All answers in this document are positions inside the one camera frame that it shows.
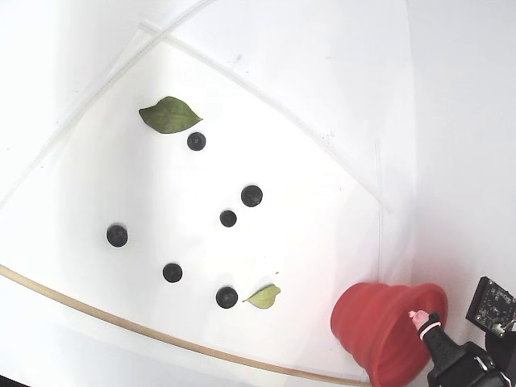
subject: collapsible red cup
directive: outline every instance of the collapsible red cup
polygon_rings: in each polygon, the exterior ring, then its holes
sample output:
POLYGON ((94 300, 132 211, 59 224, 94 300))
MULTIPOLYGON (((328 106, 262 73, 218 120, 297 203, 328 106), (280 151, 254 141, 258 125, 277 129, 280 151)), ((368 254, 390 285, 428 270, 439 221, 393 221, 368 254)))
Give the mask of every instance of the collapsible red cup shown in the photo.
POLYGON ((409 312, 437 312, 443 326, 447 297, 436 284, 359 283, 346 290, 331 314, 331 331, 368 372, 374 387, 402 387, 425 368, 430 353, 409 312))

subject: green leaf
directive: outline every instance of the green leaf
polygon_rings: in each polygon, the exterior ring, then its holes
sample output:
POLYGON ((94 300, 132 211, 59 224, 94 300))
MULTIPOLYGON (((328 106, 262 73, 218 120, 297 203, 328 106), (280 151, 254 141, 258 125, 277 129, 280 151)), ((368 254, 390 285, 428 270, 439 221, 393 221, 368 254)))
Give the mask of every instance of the green leaf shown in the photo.
POLYGON ((275 285, 265 286, 263 289, 258 290, 246 301, 260 309, 267 309, 274 305, 276 296, 281 292, 281 289, 275 285))
POLYGON ((154 106, 138 112, 148 126, 164 135, 185 131, 202 121, 190 106, 174 97, 165 97, 154 106))

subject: black disc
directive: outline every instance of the black disc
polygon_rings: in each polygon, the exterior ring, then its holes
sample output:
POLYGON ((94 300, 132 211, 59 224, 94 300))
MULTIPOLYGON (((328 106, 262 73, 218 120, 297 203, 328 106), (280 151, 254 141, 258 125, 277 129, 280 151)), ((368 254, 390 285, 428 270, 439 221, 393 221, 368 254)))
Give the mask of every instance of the black disc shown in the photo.
POLYGON ((186 143, 188 144, 188 148, 193 151, 201 151, 206 146, 206 137, 196 131, 188 136, 186 143))
POLYGON ((224 227, 233 227, 236 223, 236 214, 230 210, 221 212, 220 223, 222 223, 224 227))
POLYGON ((183 277, 183 269, 178 264, 166 264, 163 268, 163 277, 168 282, 178 282, 183 277))
POLYGON ((263 196, 264 193, 261 192, 260 187, 256 185, 248 185, 242 189, 242 194, 240 195, 243 204, 245 204, 247 207, 258 206, 261 203, 263 196))
POLYGON ((236 302, 239 300, 239 295, 236 293, 236 290, 226 286, 217 292, 215 299, 217 300, 218 306, 223 309, 229 309, 235 306, 236 302))
POLYGON ((115 246, 116 248, 120 248, 127 243, 127 230, 120 224, 112 224, 109 226, 106 235, 111 246, 115 246))

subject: wooden stick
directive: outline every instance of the wooden stick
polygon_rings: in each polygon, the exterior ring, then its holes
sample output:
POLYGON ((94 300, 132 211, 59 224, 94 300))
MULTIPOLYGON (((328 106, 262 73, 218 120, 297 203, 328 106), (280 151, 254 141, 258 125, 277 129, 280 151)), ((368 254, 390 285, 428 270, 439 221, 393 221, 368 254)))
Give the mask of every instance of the wooden stick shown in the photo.
POLYGON ((311 379, 314 381, 325 381, 327 383, 334 383, 337 385, 350 385, 356 387, 368 387, 371 385, 368 382, 364 381, 355 381, 353 379, 343 379, 339 377, 329 377, 327 375, 320 375, 318 373, 301 371, 299 369, 280 367, 274 364, 263 363, 261 361, 256 361, 252 359, 247 359, 245 357, 232 355, 231 353, 218 351, 213 348, 203 347, 202 345, 191 343, 189 341, 184 341, 178 339, 177 337, 166 335, 165 333, 159 331, 154 331, 151 328, 144 327, 143 325, 139 325, 135 322, 126 320, 125 318, 120 318, 118 316, 115 316, 114 314, 107 313, 103 310, 94 308, 90 305, 85 304, 84 302, 80 302, 74 298, 68 297, 62 293, 56 292, 55 290, 52 290, 46 286, 34 282, 33 280, 30 280, 22 276, 21 274, 13 272, 12 270, 6 268, 1 264, 0 275, 16 282, 17 284, 25 286, 26 288, 29 288, 30 290, 33 290, 47 298, 50 298, 63 305, 78 310, 82 313, 88 314, 107 323, 116 325, 117 327, 121 327, 123 329, 127 329, 129 331, 133 331, 135 333, 139 333, 141 335, 150 337, 151 339, 159 340, 163 343, 172 344, 176 347, 181 347, 189 351, 202 353, 203 355, 230 361, 232 363, 263 369, 265 371, 282 373, 293 377, 304 377, 306 379, 311 379))

